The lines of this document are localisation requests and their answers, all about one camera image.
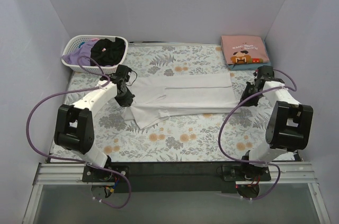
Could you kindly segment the white t shirt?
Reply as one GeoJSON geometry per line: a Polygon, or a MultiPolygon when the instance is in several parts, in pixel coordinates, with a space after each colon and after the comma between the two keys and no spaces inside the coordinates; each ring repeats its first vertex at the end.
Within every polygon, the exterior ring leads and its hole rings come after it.
{"type": "Polygon", "coordinates": [[[173,116],[228,113],[239,103],[230,73],[144,77],[131,91],[135,98],[122,117],[134,120],[139,129],[173,116]]]}

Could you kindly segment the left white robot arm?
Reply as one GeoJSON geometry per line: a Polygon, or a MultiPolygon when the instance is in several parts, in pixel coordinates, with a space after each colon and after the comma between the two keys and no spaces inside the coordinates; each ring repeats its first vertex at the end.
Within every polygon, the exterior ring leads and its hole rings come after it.
{"type": "Polygon", "coordinates": [[[111,99],[120,107],[130,107],[133,95],[128,89],[133,70],[119,65],[115,73],[103,76],[97,89],[90,91],[79,101],[63,104],[58,109],[54,142],[77,154],[83,161],[96,165],[94,175],[102,182],[108,181],[113,174],[108,156],[95,145],[93,118],[111,99]]]}

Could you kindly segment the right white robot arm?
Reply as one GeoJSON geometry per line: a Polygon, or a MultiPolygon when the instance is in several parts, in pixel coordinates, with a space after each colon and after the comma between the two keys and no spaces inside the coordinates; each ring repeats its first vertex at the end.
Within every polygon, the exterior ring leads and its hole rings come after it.
{"type": "Polygon", "coordinates": [[[259,174],[258,167],[308,145],[313,108],[301,104],[290,94],[296,89],[288,88],[282,79],[277,78],[271,66],[259,67],[254,73],[254,81],[246,83],[240,104],[257,106],[260,98],[265,97],[273,111],[266,127],[265,141],[242,157],[248,161],[239,168],[243,179],[254,179],[259,174]]]}

